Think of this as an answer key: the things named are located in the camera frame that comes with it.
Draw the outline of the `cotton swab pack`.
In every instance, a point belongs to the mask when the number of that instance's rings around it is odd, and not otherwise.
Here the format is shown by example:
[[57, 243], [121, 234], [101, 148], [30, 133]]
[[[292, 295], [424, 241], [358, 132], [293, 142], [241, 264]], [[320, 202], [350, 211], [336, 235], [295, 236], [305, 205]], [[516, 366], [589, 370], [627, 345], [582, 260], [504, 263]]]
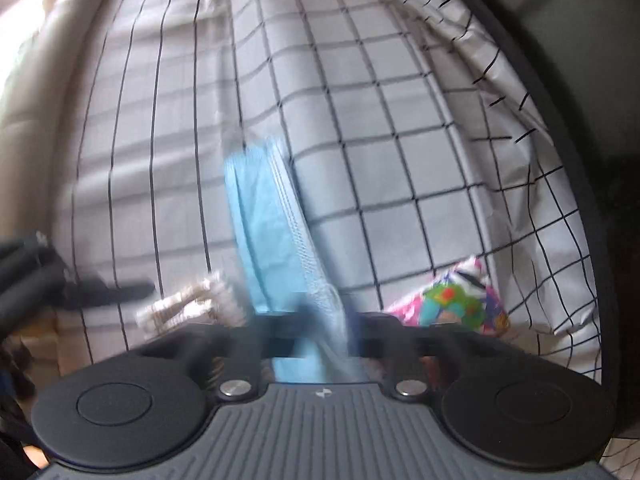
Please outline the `cotton swab pack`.
[[136, 323], [145, 338], [151, 339], [188, 323], [240, 327], [246, 323], [246, 312], [226, 274], [216, 271], [140, 309]]

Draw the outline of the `blue surgical face mask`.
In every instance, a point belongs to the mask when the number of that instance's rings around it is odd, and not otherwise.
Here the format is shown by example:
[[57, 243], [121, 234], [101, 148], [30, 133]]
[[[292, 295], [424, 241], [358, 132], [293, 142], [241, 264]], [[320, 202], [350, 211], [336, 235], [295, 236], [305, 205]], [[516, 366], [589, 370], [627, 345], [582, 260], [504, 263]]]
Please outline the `blue surgical face mask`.
[[278, 382], [366, 382], [349, 354], [347, 313], [311, 237], [281, 143], [232, 143], [226, 188], [245, 283], [257, 314], [303, 313], [307, 325], [294, 356], [273, 358]]

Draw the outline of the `pink tissue packet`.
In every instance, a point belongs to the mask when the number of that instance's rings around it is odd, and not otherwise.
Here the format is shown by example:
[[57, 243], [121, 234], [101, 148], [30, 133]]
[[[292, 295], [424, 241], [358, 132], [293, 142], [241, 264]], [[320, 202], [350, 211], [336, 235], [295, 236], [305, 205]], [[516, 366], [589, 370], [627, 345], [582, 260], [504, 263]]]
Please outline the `pink tissue packet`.
[[501, 337], [510, 328], [509, 315], [476, 257], [459, 261], [384, 312], [405, 326], [459, 324], [491, 337]]

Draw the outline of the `white checked tablecloth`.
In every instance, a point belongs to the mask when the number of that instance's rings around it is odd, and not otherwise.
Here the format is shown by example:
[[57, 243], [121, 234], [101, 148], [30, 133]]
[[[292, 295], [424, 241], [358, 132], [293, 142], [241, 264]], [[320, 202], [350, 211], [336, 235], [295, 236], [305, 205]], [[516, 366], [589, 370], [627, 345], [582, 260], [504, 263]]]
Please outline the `white checked tablecloth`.
[[48, 231], [75, 273], [242, 283], [222, 148], [242, 132], [282, 145], [345, 304], [477, 256], [513, 342], [600, 378], [565, 169], [460, 0], [24, 0], [1, 65], [1, 231]]

